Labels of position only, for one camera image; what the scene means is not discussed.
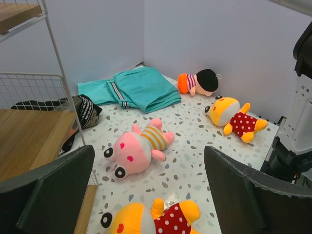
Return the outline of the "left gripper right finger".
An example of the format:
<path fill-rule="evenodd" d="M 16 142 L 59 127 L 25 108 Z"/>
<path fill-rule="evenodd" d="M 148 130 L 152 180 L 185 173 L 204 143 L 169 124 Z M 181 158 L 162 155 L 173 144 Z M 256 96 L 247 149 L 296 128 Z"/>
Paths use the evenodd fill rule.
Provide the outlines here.
<path fill-rule="evenodd" d="M 312 191 L 204 149 L 209 187 L 224 234 L 310 234 Z"/>

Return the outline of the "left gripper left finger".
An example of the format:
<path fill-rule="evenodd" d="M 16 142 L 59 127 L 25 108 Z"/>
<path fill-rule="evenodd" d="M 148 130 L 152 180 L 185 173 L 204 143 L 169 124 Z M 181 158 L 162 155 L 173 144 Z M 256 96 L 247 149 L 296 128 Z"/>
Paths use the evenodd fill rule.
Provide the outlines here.
<path fill-rule="evenodd" d="M 95 151 L 85 145 L 0 183 L 2 234 L 72 234 Z"/>

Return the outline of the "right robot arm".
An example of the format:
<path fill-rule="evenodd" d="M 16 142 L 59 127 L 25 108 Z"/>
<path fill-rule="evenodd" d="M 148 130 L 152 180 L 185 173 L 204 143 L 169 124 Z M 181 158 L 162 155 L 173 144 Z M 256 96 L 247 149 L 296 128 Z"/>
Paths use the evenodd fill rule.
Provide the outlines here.
<path fill-rule="evenodd" d="M 293 49 L 296 88 L 290 112 L 282 118 L 261 171 L 293 182 L 312 167 L 312 27 Z"/>

